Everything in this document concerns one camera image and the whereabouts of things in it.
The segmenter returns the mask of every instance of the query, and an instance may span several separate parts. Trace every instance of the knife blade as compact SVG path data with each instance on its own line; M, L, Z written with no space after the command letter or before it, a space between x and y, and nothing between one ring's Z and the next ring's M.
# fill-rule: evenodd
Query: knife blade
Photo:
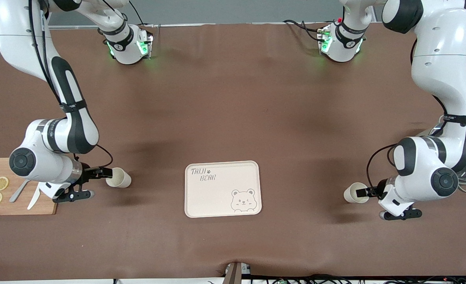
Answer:
M10 203L13 203L13 202L15 202L17 200L17 198L21 194L24 187L28 184L28 182L30 182L29 179L26 179L26 180L24 180L24 182L22 182L21 186L17 189L16 192L14 192L14 194L11 196L11 199L9 199Z
M35 189L35 193L33 193L32 200L30 201L30 204L28 204L27 210L30 210L33 207L33 205L37 203L37 200L39 199L39 197L40 197L40 189L37 185L37 188Z

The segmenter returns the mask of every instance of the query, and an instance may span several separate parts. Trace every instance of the bear drawing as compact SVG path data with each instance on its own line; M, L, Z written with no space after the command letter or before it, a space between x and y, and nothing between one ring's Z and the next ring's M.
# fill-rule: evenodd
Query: bear drawing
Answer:
M235 212L254 212L258 203L254 199L254 190L248 189L246 192L239 192L236 189L231 192L233 201L231 202L231 208Z

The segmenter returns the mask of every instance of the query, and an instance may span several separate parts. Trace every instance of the white cup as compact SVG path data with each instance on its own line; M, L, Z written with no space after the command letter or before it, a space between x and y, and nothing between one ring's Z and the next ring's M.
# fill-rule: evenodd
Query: white cup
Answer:
M345 191L343 192L343 197L349 203L365 203L370 198L368 196L358 197L356 194L356 190L366 188L367 186L364 183L354 182L348 189L345 189Z
M121 168L113 168L112 178L107 178L106 181L110 187L120 187L124 189L130 186L132 177Z

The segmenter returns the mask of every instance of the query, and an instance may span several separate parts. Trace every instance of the brown table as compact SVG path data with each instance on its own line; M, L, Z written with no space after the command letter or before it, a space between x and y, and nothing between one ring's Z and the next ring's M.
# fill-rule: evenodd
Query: brown table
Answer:
M380 24L367 34L339 64L294 26L168 27L152 60L123 66L95 30L53 31L100 144L133 182L90 182L92 200L54 216L0 216L0 280L215 277L231 261L268 275L466 275L466 194L392 222L373 200L343 199L376 149L442 114L411 80L414 36ZM0 59L0 157L32 120L62 115L44 82ZM186 217L186 166L241 160L259 164L260 214ZM375 182L394 174L384 153L374 160Z

